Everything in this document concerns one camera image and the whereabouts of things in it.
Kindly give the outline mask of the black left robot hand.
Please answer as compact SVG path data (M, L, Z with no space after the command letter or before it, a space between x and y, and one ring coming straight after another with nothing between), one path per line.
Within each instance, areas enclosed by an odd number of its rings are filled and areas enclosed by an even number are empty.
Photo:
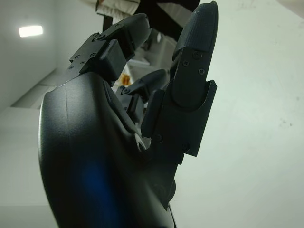
M218 6L200 4L157 70L116 91L126 63L150 35L145 14L92 34L45 94L38 153L61 228L174 228L170 200L185 154L197 156L217 90L207 74Z

